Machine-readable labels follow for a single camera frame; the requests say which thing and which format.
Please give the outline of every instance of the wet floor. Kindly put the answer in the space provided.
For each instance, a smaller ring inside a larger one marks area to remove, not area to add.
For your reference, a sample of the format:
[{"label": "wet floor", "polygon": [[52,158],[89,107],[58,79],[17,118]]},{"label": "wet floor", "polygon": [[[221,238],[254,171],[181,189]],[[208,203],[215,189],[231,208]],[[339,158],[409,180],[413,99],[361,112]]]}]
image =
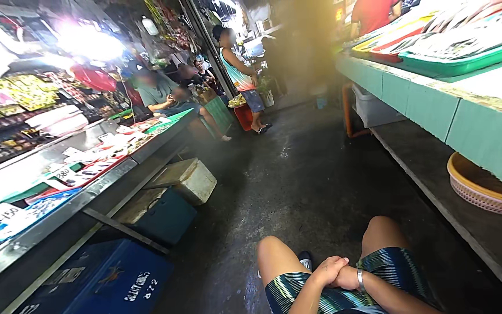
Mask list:
[{"label": "wet floor", "polygon": [[399,222],[447,312],[502,313],[502,285],[374,137],[346,139],[336,106],[270,111],[264,135],[234,125],[231,142],[197,145],[218,185],[169,256],[175,270],[155,313],[268,314],[259,240],[275,235],[315,264],[355,263],[375,215]]}]

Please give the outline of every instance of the clasped hands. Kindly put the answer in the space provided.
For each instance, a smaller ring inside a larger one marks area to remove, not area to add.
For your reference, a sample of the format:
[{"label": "clasped hands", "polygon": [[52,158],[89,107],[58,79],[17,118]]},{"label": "clasped hands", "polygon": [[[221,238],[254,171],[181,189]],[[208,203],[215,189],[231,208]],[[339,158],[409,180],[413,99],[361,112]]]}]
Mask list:
[{"label": "clasped hands", "polygon": [[312,280],[322,287],[358,289],[358,269],[348,265],[348,262],[348,258],[329,257],[315,269],[308,281]]}]

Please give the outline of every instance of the gray t-shirt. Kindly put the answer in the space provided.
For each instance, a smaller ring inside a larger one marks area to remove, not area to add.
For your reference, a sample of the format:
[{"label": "gray t-shirt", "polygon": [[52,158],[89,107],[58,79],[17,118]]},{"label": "gray t-shirt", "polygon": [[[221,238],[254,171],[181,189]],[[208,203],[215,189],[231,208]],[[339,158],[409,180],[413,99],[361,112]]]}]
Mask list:
[{"label": "gray t-shirt", "polygon": [[141,95],[145,107],[151,104],[163,104],[166,102],[166,96],[172,93],[178,84],[169,77],[158,71],[156,75],[156,86],[148,86],[143,83],[137,84],[136,91]]}]

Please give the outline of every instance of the denim shorts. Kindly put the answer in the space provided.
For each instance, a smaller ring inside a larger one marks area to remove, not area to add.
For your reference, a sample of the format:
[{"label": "denim shorts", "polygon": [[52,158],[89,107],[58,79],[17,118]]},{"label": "denim shorts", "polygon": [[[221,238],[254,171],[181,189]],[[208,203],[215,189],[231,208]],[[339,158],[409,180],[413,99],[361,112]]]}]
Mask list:
[{"label": "denim shorts", "polygon": [[247,102],[247,105],[253,112],[259,112],[264,110],[264,104],[263,100],[259,96],[259,93],[257,93],[256,89],[249,89],[244,92],[240,92],[241,95],[243,95],[243,98],[245,98],[245,101]]}]

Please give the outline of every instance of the knee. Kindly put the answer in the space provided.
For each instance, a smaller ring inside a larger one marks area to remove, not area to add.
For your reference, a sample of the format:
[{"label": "knee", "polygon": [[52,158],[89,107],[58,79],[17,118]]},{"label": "knee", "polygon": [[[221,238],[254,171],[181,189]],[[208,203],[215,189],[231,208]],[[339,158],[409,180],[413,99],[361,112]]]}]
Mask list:
[{"label": "knee", "polygon": [[269,250],[272,246],[280,243],[280,239],[276,238],[275,236],[268,236],[262,240],[259,241],[259,244],[257,245],[257,252],[259,256],[261,253],[264,253]]},{"label": "knee", "polygon": [[208,115],[210,115],[209,111],[206,110],[205,107],[199,109],[199,113],[201,114],[201,116],[208,116]]},{"label": "knee", "polygon": [[380,226],[380,225],[395,225],[396,222],[387,216],[375,216],[369,221],[370,226]]}]

